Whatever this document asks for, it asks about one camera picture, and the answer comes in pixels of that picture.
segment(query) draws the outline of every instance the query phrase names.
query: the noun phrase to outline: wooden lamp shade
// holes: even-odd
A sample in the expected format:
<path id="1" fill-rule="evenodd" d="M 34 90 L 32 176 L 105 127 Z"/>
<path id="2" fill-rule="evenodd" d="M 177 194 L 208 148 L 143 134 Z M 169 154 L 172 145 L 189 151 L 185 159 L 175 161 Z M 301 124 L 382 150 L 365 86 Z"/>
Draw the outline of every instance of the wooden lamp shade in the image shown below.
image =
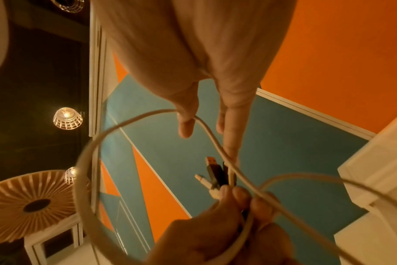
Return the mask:
<path id="1" fill-rule="evenodd" d="M 0 243 L 41 231 L 75 213 L 64 170 L 40 171 L 0 182 Z"/>

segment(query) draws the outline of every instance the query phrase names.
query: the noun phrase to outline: teal wall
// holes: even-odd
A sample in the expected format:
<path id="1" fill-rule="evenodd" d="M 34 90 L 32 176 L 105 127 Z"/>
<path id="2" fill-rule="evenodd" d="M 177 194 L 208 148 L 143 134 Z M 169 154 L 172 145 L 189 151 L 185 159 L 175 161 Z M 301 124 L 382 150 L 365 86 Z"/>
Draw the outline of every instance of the teal wall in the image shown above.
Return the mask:
<path id="1" fill-rule="evenodd" d="M 213 81 L 200 82 L 199 100 L 198 116 L 216 131 L 219 97 Z M 173 106 L 127 76 L 107 100 L 104 127 L 113 124 L 110 116 L 121 122 L 162 108 Z M 123 130 L 192 216 L 213 203 L 194 175 L 206 175 L 206 156 L 214 156 L 219 162 L 221 159 L 201 128 L 196 126 L 190 139 L 181 139 L 176 116 L 161 114 Z M 121 132 L 111 137 L 112 141 L 106 140 L 102 145 L 101 159 L 118 190 L 127 192 L 122 198 L 129 208 L 135 209 L 133 215 L 137 223 L 149 224 L 143 209 L 143 196 L 139 194 L 138 176 L 133 173 L 136 166 L 132 163 L 131 147 L 120 142 Z M 240 152 L 241 168 L 257 185 L 288 172 L 318 172 L 339 177 L 337 168 L 364 144 L 366 140 L 353 134 L 257 96 Z M 334 240 L 334 233 L 365 213 L 351 203 L 343 185 L 292 180 L 276 184 L 270 190 L 288 209 L 331 240 Z M 287 220 L 279 218 L 278 223 L 290 234 L 301 263 L 339 264 L 337 257 L 331 256 Z M 141 230 L 150 240 L 150 227 L 144 225 Z"/>

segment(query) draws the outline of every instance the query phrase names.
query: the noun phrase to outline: painted wall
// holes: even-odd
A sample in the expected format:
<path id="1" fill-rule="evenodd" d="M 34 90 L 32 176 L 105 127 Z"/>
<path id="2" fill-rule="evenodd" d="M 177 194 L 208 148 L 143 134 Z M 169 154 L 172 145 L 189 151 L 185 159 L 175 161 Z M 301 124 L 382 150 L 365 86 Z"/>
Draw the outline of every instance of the painted wall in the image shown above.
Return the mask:
<path id="1" fill-rule="evenodd" d="M 378 133 L 397 116 L 397 1 L 298 1 L 261 86 Z"/>
<path id="2" fill-rule="evenodd" d="M 215 131 L 219 97 L 213 81 L 200 82 L 199 100 L 198 115 Z M 103 128 L 161 108 L 172 106 L 126 76 L 105 104 Z M 257 97 L 240 153 L 241 167 L 257 185 L 287 172 L 319 172 L 338 177 L 338 166 L 365 143 L 355 135 Z M 115 188 L 106 190 L 109 194 L 101 194 L 101 201 L 114 229 L 132 229 L 139 234 L 127 236 L 124 241 L 148 243 L 152 248 L 171 220 L 198 215 L 213 203 L 194 178 L 194 174 L 206 175 L 206 156 L 221 161 L 199 127 L 190 139 L 181 139 L 174 114 L 150 117 L 106 139 L 101 159 Z M 161 193 L 151 192 L 152 189 L 160 189 Z M 342 185 L 289 181 L 276 184 L 271 191 L 288 209 L 331 240 L 334 233 L 365 213 L 351 203 Z M 132 213 L 129 219 L 138 226 L 118 224 L 119 203 Z M 339 264 L 338 258 L 294 225 L 282 218 L 278 223 L 290 234 L 297 258 L 303 264 Z"/>

